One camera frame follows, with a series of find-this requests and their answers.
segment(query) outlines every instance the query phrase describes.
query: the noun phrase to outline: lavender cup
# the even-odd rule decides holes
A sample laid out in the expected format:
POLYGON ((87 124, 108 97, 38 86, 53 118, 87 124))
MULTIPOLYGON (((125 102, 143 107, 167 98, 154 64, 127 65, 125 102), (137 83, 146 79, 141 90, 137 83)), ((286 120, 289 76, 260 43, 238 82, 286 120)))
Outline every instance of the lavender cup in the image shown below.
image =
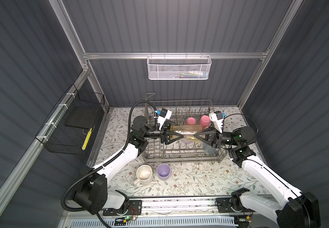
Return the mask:
POLYGON ((157 167, 157 174, 159 179, 165 181, 170 178, 171 175, 171 167, 167 164, 160 164, 157 167))

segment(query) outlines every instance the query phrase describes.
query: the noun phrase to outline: table surface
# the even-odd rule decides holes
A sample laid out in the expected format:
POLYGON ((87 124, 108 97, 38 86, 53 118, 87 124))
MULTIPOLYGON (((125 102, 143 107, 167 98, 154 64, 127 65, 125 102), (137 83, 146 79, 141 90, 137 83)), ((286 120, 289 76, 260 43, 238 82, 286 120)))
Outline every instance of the table surface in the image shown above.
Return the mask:
MULTIPOLYGON (((214 107, 214 109, 226 115, 240 113, 238 107, 214 107)), ((129 111, 130 108, 113 108, 96 164, 103 162, 124 145, 129 111)), ((144 107, 135 108, 132 119, 138 115, 144 115, 144 107)), ((224 129, 232 131, 245 125, 241 115, 234 115, 225 119, 224 129)), ((249 147, 260 157, 255 144, 249 147)), ((248 188, 255 194, 270 194, 252 175, 231 162, 229 156, 222 162, 169 164, 171 176, 166 181, 158 178, 156 173, 158 165, 150 165, 154 173, 152 183, 136 187, 132 185, 136 179, 135 172, 143 164, 144 160, 141 156, 129 162, 112 178, 108 188, 119 190, 128 196, 217 196, 229 195, 240 188, 248 188)))

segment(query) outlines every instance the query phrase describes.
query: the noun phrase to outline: black wire basket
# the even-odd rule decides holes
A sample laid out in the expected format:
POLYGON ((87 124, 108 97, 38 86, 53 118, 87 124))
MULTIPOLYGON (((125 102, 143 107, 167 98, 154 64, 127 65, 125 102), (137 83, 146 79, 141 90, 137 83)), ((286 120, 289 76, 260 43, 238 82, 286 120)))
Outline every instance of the black wire basket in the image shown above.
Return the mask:
POLYGON ((60 104, 56 117, 44 135, 36 135, 44 147, 53 153, 85 155, 90 152, 105 116, 105 98, 101 93, 76 90, 65 104, 60 104))

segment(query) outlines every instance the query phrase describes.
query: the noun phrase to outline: white mesh basket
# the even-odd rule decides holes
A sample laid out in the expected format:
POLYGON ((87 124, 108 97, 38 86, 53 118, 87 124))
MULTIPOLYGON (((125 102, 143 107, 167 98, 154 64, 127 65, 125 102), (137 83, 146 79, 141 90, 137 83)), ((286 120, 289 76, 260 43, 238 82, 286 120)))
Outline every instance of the white mesh basket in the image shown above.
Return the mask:
POLYGON ((150 80, 206 80, 210 72, 211 58, 209 55, 149 55, 147 65, 150 80))

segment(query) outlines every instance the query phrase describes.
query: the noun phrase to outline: metal wire dish rack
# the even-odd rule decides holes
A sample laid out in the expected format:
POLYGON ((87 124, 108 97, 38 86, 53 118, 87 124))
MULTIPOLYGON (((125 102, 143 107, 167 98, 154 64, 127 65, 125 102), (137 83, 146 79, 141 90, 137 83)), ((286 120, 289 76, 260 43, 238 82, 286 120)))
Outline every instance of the metal wire dish rack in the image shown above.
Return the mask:
POLYGON ((35 138, 49 152, 77 155, 84 155, 85 151, 90 152, 105 116, 104 110, 107 109, 104 95, 76 90, 65 104, 59 106, 60 110, 56 117, 50 122, 46 120, 38 131, 40 132, 44 125, 48 125, 45 134, 37 133, 35 138))
MULTIPOLYGON (((183 125, 189 117, 196 119, 198 124, 203 115, 214 112, 211 100, 174 100, 151 101, 149 97, 154 93, 147 93, 146 100, 152 102, 158 110, 166 108, 172 111, 171 121, 183 125)), ((154 125, 154 111, 149 105, 144 107, 144 116, 150 125, 154 125)), ((186 163, 186 162, 221 162, 227 155, 227 150, 216 148, 214 153, 203 150, 202 142, 183 143, 178 140, 170 145, 160 143, 160 139, 148 139, 148 146, 143 152, 144 162, 147 164, 186 163)))
POLYGON ((211 58, 209 55, 162 54, 147 58, 150 80, 206 80, 211 58))

